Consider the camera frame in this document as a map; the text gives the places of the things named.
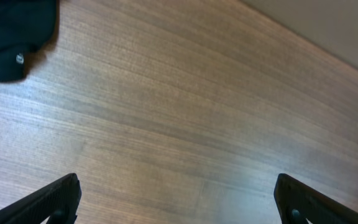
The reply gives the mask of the black garment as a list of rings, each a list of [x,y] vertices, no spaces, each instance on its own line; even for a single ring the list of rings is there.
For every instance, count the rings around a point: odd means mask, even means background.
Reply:
[[[52,38],[57,18],[57,0],[0,1],[0,83],[25,78],[25,56]]]

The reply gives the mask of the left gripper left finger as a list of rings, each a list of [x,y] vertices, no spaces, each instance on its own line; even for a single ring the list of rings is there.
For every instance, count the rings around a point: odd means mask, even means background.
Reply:
[[[80,181],[70,173],[1,209],[0,224],[74,224],[80,200]]]

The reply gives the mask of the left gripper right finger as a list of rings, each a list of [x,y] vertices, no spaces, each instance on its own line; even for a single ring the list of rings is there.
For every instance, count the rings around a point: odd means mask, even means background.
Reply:
[[[281,173],[274,199],[282,224],[358,224],[358,213]]]

